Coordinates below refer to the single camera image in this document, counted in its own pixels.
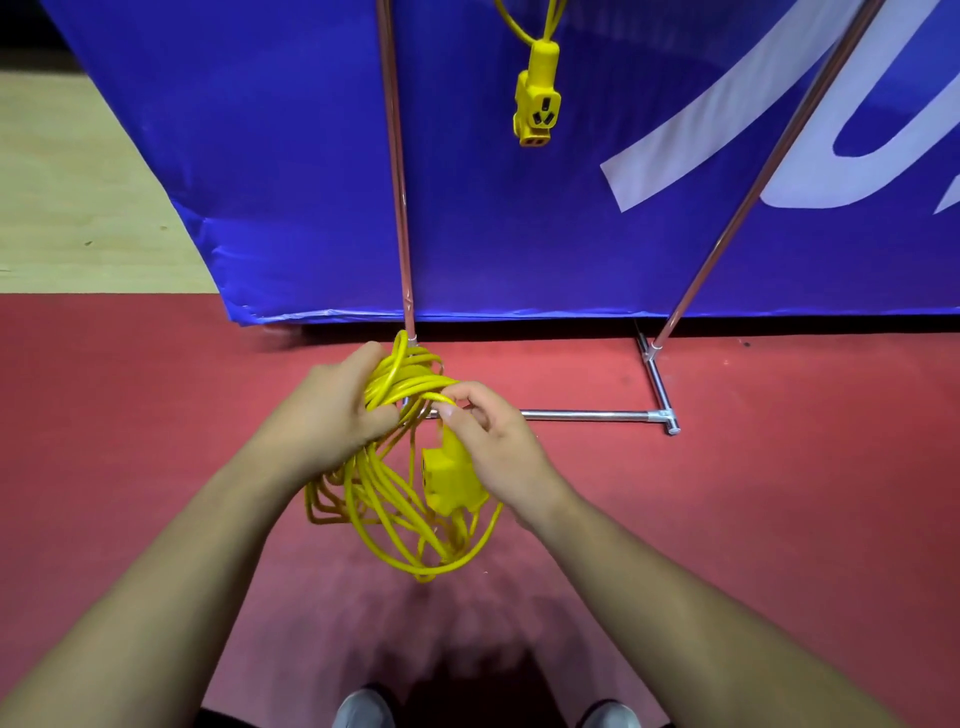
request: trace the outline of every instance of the coiled cord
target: coiled cord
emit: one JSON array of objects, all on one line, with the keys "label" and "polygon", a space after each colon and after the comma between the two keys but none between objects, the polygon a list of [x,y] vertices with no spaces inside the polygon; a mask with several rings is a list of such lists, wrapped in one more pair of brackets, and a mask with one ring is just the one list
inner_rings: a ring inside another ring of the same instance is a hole
[{"label": "coiled cord", "polygon": [[[364,405],[368,410],[405,400],[396,428],[357,451],[337,471],[307,483],[303,493],[311,523],[352,523],[363,543],[379,559],[413,574],[418,581],[430,581],[437,574],[459,569],[479,553],[493,533],[503,504],[496,504],[487,529],[476,544],[471,545],[479,522],[479,509],[470,514],[467,525],[465,509],[458,508],[449,517],[441,516],[430,509],[425,497],[414,489],[417,427],[430,413],[431,401],[455,404],[441,391],[455,384],[456,379],[444,376],[444,364],[436,354],[408,344],[406,331],[396,335],[393,350],[373,370],[364,390]],[[439,368],[438,372],[433,371],[434,366]],[[383,459],[408,434],[410,472],[404,480],[385,465]],[[342,488],[342,496],[337,496],[331,488]],[[373,540],[367,526],[377,523],[383,526],[404,561],[391,556]],[[400,538],[397,526],[417,535],[415,551]],[[428,546],[437,556],[436,566],[423,562]]]}]

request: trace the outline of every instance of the metal pole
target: metal pole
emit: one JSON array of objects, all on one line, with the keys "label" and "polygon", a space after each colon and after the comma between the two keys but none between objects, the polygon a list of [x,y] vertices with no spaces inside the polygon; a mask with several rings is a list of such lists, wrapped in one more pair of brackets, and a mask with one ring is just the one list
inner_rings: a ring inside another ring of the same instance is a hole
[{"label": "metal pole", "polygon": [[643,365],[647,368],[647,374],[650,375],[650,383],[654,386],[660,411],[668,416],[663,422],[666,425],[666,433],[668,435],[679,435],[680,425],[677,423],[677,415],[674,414],[673,407],[670,406],[670,399],[666,396],[666,387],[663,386],[663,380],[660,378],[657,360],[653,356],[650,342],[647,341],[647,337],[640,330],[640,325],[636,322],[636,319],[634,319],[634,329],[636,330],[636,345],[640,349],[640,358],[643,359]]},{"label": "metal pole", "polygon": [[[407,228],[407,193],[403,177],[403,135],[400,130],[399,87],[396,81],[396,45],[392,0],[376,0],[376,25],[380,38],[380,64],[383,75],[383,101],[387,111],[387,136],[390,142],[390,169],[393,174],[396,242],[400,253],[400,281],[403,287],[403,324],[412,344],[417,344],[414,317],[414,286],[410,265],[410,234]],[[666,426],[671,435],[680,432],[677,418],[670,408],[666,390],[653,356],[647,356],[649,345],[637,329],[637,343],[644,354],[644,366],[650,375],[661,409],[623,411],[579,409],[524,409],[527,420],[587,423],[657,423]],[[436,418],[433,410],[428,418]]]},{"label": "metal pole", "polygon": [[414,283],[410,266],[410,233],[407,229],[407,188],[403,177],[403,134],[400,129],[400,94],[396,82],[396,45],[392,0],[376,0],[376,27],[380,36],[380,68],[383,103],[387,111],[390,170],[394,183],[396,243],[400,253],[400,284],[403,288],[403,325],[410,343],[417,345],[414,320]]},{"label": "metal pole", "polygon": [[754,183],[750,186],[750,190],[743,198],[740,206],[736,209],[730,222],[727,223],[724,231],[720,233],[720,237],[718,237],[717,241],[713,244],[713,248],[710,250],[704,264],[700,266],[700,270],[697,271],[697,275],[687,287],[684,296],[666,320],[666,324],[663,325],[663,329],[657,336],[657,339],[650,345],[649,354],[646,354],[644,358],[653,359],[663,348],[663,344],[666,343],[670,334],[673,333],[673,329],[686,313],[693,299],[700,292],[700,288],[704,284],[704,281],[707,280],[710,271],[713,270],[713,266],[716,265],[723,252],[727,250],[727,246],[730,245],[736,232],[740,230],[740,226],[743,225],[747,214],[756,201],[760,199],[763,188],[767,186],[767,183],[774,176],[774,172],[777,171],[777,167],[780,166],[783,158],[786,157],[787,152],[790,151],[790,147],[793,146],[797,137],[800,136],[800,132],[804,130],[806,122],[810,120],[813,112],[820,106],[820,102],[823,101],[827,91],[833,85],[837,74],[840,73],[840,70],[850,58],[853,49],[856,48],[856,44],[860,42],[863,34],[866,33],[867,28],[870,27],[874,17],[876,17],[876,14],[883,6],[883,2],[884,0],[864,0],[860,5],[859,10],[857,10],[856,15],[847,27],[847,31],[833,47],[833,52],[820,69],[817,78],[810,86],[804,99],[800,102],[793,117],[790,119],[790,123],[787,124],[786,129],[783,130],[783,134],[780,135],[777,146],[774,147],[773,152],[770,153],[770,156],[763,163],[763,168],[756,176]]}]

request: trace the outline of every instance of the sneaker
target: sneaker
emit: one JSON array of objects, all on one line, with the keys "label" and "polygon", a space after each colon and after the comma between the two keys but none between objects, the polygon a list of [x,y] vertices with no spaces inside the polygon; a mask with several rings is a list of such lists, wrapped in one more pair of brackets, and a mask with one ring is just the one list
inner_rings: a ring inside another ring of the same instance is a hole
[{"label": "sneaker", "polygon": [[379,692],[364,688],[347,696],[333,728],[396,728],[394,714]]},{"label": "sneaker", "polygon": [[640,719],[623,703],[608,700],[589,712],[582,728],[640,728]]}]

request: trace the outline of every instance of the wooden floor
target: wooden floor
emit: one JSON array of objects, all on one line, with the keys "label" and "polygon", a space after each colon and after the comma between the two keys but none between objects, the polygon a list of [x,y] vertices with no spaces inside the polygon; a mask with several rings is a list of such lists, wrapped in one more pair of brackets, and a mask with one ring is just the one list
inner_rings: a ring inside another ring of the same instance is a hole
[{"label": "wooden floor", "polygon": [[49,60],[0,58],[0,293],[215,292],[96,87]]}]

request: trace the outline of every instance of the person's right hand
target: person's right hand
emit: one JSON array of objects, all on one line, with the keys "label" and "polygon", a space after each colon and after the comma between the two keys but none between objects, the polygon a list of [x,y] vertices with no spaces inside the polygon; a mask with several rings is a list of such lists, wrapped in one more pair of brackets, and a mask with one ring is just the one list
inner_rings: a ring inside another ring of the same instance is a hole
[{"label": "person's right hand", "polygon": [[537,530],[571,492],[537,435],[519,410],[483,384],[462,381],[443,394],[469,402],[466,409],[443,403],[435,407],[467,448],[480,482]]}]

